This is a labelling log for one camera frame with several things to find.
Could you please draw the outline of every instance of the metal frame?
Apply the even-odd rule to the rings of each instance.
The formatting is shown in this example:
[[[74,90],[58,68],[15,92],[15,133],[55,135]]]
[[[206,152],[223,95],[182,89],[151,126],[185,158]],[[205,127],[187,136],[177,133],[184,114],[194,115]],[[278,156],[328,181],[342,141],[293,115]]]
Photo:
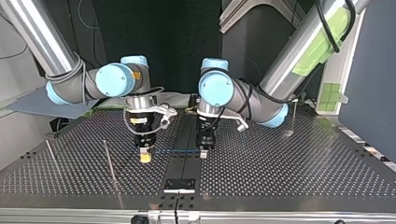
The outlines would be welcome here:
[[[220,16],[220,30],[225,34],[252,8],[259,5],[274,7],[290,23],[293,21],[293,26],[297,28],[305,14],[300,5],[297,4],[294,19],[292,18],[295,1],[291,4],[288,0],[233,0]]]

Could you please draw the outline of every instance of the green panel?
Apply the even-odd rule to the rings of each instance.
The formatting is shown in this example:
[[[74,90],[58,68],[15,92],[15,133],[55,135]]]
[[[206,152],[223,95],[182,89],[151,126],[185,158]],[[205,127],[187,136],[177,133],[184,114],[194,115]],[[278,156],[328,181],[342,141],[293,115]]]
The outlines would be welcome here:
[[[322,93],[318,99],[320,111],[335,111],[338,102],[340,101],[341,84],[339,83],[324,83]]]
[[[332,91],[340,91],[341,84],[333,83],[332,84]]]
[[[349,24],[350,13],[347,9],[340,7],[328,20],[332,35],[338,46],[342,45],[340,40]],[[334,54],[332,44],[323,28],[318,32],[303,57],[293,68],[293,73],[302,77],[308,76],[318,63],[325,63]]]
[[[318,106],[318,110],[321,110],[321,111],[326,111],[326,106],[327,106],[327,104],[319,104],[319,106]]]
[[[326,106],[326,111],[335,111],[337,103],[328,103]]]
[[[338,102],[340,99],[340,93],[338,92],[332,92],[330,93],[330,99],[329,102],[333,103],[333,102]]]

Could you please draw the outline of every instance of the dark background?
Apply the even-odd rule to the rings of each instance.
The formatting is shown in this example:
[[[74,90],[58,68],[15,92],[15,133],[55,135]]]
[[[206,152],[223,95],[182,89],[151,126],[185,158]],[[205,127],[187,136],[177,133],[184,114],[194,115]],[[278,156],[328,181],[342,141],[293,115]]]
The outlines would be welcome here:
[[[300,1],[305,12],[315,0]],[[197,92],[203,58],[229,61],[234,77],[258,84],[294,27],[270,6],[251,9],[225,35],[219,31],[229,0],[47,0],[49,12],[72,50],[90,67],[145,55],[152,86]],[[320,76],[308,88],[315,97]]]

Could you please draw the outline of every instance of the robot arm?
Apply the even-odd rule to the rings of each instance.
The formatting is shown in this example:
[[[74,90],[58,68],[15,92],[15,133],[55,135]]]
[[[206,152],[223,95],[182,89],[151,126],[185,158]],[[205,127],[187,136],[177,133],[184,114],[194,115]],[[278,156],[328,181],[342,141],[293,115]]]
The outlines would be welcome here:
[[[351,18],[349,7],[345,0],[322,2],[324,18],[337,46],[341,46],[344,41],[342,35],[347,32]],[[357,14],[360,14],[370,1],[352,2]],[[212,106],[224,106],[263,126],[275,128],[288,114],[285,103],[290,95],[319,63],[325,63],[333,53],[322,20],[313,7],[258,87],[230,77],[227,61],[205,59],[199,92]]]
[[[44,68],[53,103],[72,105],[150,90],[144,56],[124,57],[120,63],[87,71],[84,61],[67,46],[43,1],[5,0],[0,6]]]
[[[150,161],[156,132],[166,129],[176,110],[156,105],[149,64],[144,56],[127,56],[120,63],[86,70],[84,61],[64,41],[42,0],[2,0],[0,7],[20,32],[46,72],[48,97],[57,105],[72,105],[105,97],[127,96],[124,119],[134,134],[141,161]],[[154,113],[163,115],[159,128],[152,128]]]

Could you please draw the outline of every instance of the yellow object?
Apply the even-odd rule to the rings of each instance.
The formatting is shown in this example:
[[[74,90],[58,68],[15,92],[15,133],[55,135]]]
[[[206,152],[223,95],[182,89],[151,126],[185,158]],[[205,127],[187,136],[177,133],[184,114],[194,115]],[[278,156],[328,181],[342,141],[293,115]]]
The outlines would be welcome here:
[[[140,153],[140,162],[142,163],[151,162],[151,155],[149,153]]]
[[[134,79],[140,80],[140,78],[142,78],[142,74],[139,72],[132,72],[132,76],[134,77]]]

